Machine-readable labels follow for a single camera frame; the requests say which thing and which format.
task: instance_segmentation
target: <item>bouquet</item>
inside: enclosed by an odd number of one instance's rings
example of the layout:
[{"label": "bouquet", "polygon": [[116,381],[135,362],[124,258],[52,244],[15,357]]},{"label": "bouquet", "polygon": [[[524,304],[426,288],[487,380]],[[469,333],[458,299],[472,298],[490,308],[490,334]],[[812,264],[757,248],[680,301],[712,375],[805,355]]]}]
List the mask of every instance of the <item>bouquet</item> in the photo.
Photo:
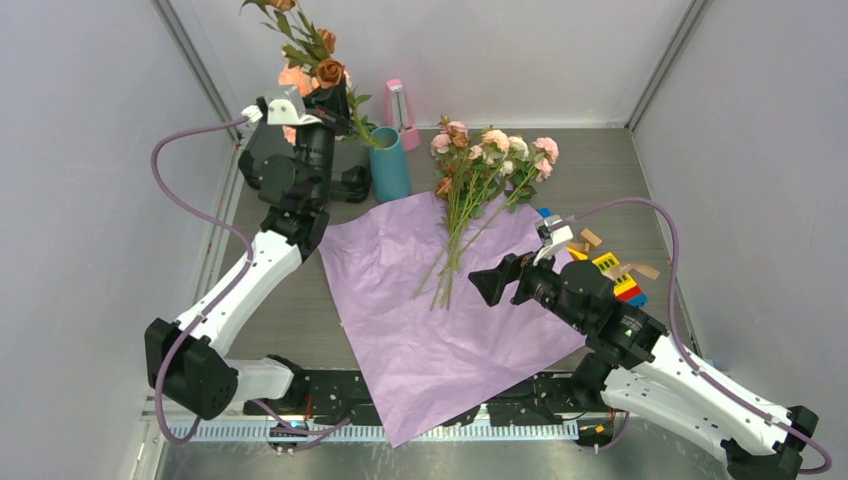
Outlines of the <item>bouquet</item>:
[{"label": "bouquet", "polygon": [[[448,240],[421,281],[415,297],[421,294],[430,275],[447,255],[430,309],[437,303],[449,309],[453,277],[459,272],[462,254],[501,212],[508,209],[513,213],[518,205],[533,198],[536,188],[531,180],[542,182],[551,176],[559,148],[547,137],[528,145],[520,136],[508,136],[493,127],[471,138],[462,122],[451,121],[448,117],[442,117],[439,125],[441,132],[430,143],[430,153],[436,158],[439,180],[434,193],[445,200],[443,221]],[[464,234],[471,220],[483,217],[486,205],[500,195],[507,197],[503,205],[473,237],[466,239]]]},{"label": "bouquet", "polygon": [[[359,115],[359,107],[371,95],[357,95],[347,69],[332,57],[336,50],[336,35],[327,29],[315,28],[296,0],[245,0],[241,7],[248,4],[256,5],[271,20],[262,22],[262,25],[282,33],[289,40],[283,45],[286,66],[280,73],[280,85],[295,85],[301,96],[306,96],[318,87],[334,87],[344,80],[353,121],[353,137],[367,146],[380,148],[371,135],[376,125],[368,122],[367,115]],[[294,144],[294,129],[284,127],[283,130],[286,139]]]}]

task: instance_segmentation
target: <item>purple paper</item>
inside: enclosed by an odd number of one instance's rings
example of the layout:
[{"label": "purple paper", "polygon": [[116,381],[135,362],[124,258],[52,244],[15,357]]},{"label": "purple paper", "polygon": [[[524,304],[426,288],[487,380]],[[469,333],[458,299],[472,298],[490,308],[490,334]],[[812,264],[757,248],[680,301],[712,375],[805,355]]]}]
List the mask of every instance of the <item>purple paper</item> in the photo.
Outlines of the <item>purple paper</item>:
[{"label": "purple paper", "polygon": [[[489,206],[495,211],[499,199]],[[508,253],[541,246],[528,205],[501,213],[462,256],[450,310],[430,311],[444,260],[421,296],[412,296],[441,251],[444,203],[422,193],[380,205],[327,228],[319,247],[330,291],[393,447],[485,402],[583,345],[562,320],[529,301],[489,308],[468,273]],[[485,218],[475,220],[471,238]],[[569,261],[557,256],[557,270]]]}]

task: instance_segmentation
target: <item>blue object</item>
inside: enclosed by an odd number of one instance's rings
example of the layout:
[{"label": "blue object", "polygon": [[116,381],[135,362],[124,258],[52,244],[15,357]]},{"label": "blue object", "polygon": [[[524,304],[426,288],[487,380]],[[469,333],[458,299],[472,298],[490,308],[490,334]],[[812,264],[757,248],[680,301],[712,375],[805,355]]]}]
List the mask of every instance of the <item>blue object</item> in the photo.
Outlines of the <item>blue object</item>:
[{"label": "blue object", "polygon": [[386,203],[412,195],[409,165],[400,134],[392,127],[380,127],[373,135],[383,147],[383,150],[371,147],[371,176],[377,201]]},{"label": "blue object", "polygon": [[640,293],[639,295],[636,295],[635,297],[628,300],[627,303],[633,305],[636,308],[642,308],[645,306],[646,303],[648,303],[648,297],[644,293]]}]

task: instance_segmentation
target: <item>gray wooden tabletop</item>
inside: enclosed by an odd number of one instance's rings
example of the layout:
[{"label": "gray wooden tabletop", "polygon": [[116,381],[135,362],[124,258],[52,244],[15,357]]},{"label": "gray wooden tabletop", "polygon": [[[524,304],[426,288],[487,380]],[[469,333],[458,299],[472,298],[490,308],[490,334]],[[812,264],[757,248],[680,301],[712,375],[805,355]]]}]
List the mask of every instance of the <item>gray wooden tabletop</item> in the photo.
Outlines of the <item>gray wooden tabletop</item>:
[{"label": "gray wooden tabletop", "polygon": [[[532,140],[547,136],[557,141],[559,161],[551,179],[539,186],[532,204],[547,207],[563,217],[622,196],[648,196],[630,132],[624,129],[509,130]],[[414,192],[435,186],[434,163],[429,142],[435,131],[422,131],[422,146],[408,152]],[[332,203],[330,223],[351,221],[378,203],[373,196],[361,204]],[[242,189],[234,224],[251,237],[259,230],[268,206],[250,188]],[[668,324],[668,254],[660,236],[657,217],[643,206],[619,206],[574,225],[586,227],[603,239],[594,255],[612,251],[622,262],[648,263],[662,274],[657,281],[635,277],[648,296],[644,309]],[[229,268],[244,252],[230,238],[224,256]],[[319,253],[313,254],[286,278],[257,309],[236,338],[229,358],[254,359],[277,354],[307,368],[357,368],[356,359],[339,323]],[[678,325],[688,337],[681,309]],[[583,348],[553,368],[571,370],[588,350]]]}]

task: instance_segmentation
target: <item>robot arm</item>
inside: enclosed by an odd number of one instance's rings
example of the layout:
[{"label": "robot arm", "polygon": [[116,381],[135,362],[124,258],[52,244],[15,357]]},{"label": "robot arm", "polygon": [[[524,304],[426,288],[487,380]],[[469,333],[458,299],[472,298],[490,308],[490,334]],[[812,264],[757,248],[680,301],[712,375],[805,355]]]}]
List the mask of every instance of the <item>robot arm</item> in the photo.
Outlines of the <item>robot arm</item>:
[{"label": "robot arm", "polygon": [[245,109],[245,116],[259,121],[256,133],[268,129],[282,137],[282,125],[297,132],[294,155],[239,162],[245,177],[259,186],[260,199],[270,205],[252,242],[253,256],[245,253],[176,321],[156,319],[145,332],[150,386],[155,388],[164,371],[162,393],[204,420],[215,418],[231,402],[280,399],[289,390],[294,375],[284,359],[225,357],[247,319],[323,237],[335,136],[350,131],[345,88],[318,89],[301,98],[293,86],[277,87]]},{"label": "robot arm", "polygon": [[[497,304],[505,285],[517,280],[513,304],[535,300],[586,335],[594,353],[572,377],[580,385],[579,403],[603,402],[651,420],[726,462],[738,480],[796,478],[805,443],[777,424],[791,423],[810,437],[818,417],[805,407],[787,409],[748,391],[686,350],[697,368],[690,367],[665,326],[616,299],[613,281],[590,261],[568,263],[555,273],[551,252],[572,238],[567,226],[556,228],[561,222],[548,217],[537,224],[544,242],[538,252],[510,254],[497,268],[469,275],[486,303]],[[705,374],[770,419],[718,391]]]}]

